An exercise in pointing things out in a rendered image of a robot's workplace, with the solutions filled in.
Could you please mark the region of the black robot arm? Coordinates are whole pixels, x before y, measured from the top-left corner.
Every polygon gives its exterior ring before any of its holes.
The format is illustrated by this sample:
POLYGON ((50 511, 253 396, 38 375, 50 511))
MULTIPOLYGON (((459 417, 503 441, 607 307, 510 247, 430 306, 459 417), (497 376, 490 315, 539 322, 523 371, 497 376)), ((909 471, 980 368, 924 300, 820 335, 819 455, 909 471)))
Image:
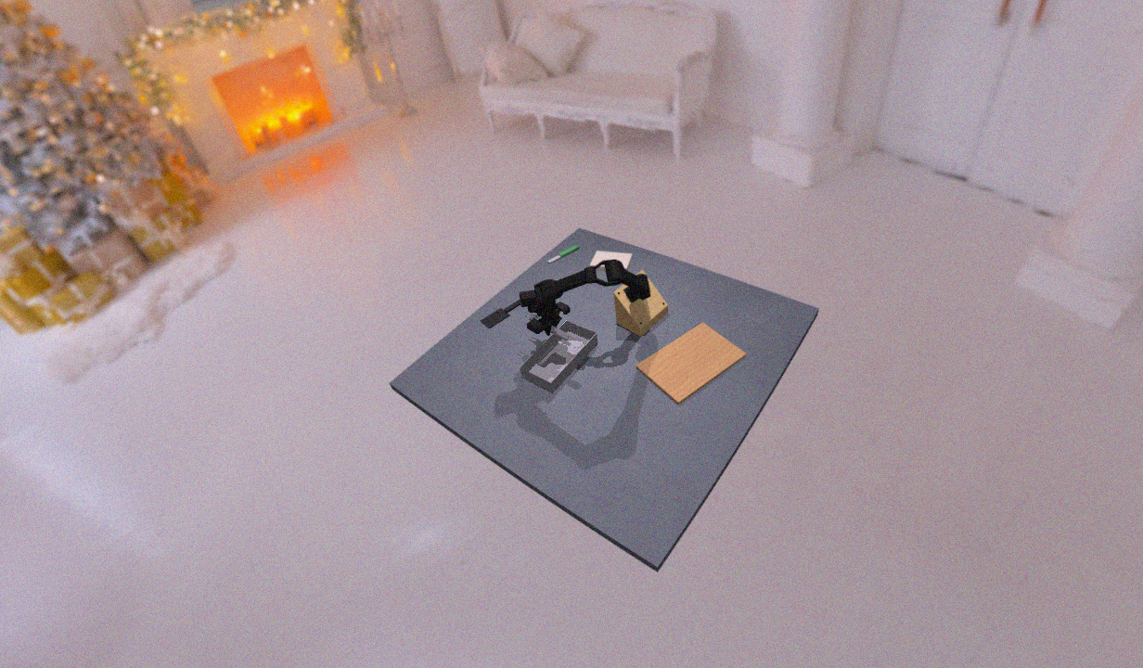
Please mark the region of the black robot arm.
POLYGON ((555 299, 560 299, 562 293, 566 291, 572 291, 580 285, 598 283, 599 285, 620 285, 625 284, 625 293, 628 300, 636 302, 638 299, 649 299, 649 283, 647 275, 634 275, 623 267, 620 261, 601 261, 597 263, 596 267, 586 267, 585 270, 581 272, 575 272, 569 277, 563 277, 559 280, 546 279, 543 283, 537 283, 534 285, 534 291, 521 291, 520 292, 520 307, 528 307, 529 313, 541 315, 541 308, 553 307, 555 304, 555 299), (596 269, 605 264, 607 283, 602 279, 597 278, 596 269))

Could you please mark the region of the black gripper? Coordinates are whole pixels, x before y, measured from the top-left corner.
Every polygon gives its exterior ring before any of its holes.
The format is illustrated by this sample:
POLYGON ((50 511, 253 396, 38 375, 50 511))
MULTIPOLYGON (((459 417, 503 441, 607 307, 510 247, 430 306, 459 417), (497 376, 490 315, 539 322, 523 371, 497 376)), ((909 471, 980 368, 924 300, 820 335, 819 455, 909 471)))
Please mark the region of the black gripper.
MULTIPOLYGON (((539 334, 541 331, 545 331, 549 337, 551 327, 558 328, 558 323, 562 320, 562 317, 559 316, 560 310, 562 310, 563 315, 568 315, 569 305, 567 305, 563 302, 558 302, 553 307, 543 307, 543 305, 538 307, 541 308, 539 316, 542 317, 539 318, 539 320, 536 320, 535 318, 534 320, 528 323, 528 329, 534 331, 534 333, 536 334, 539 334)), ((553 333, 553 331, 551 331, 551 333, 553 333)))

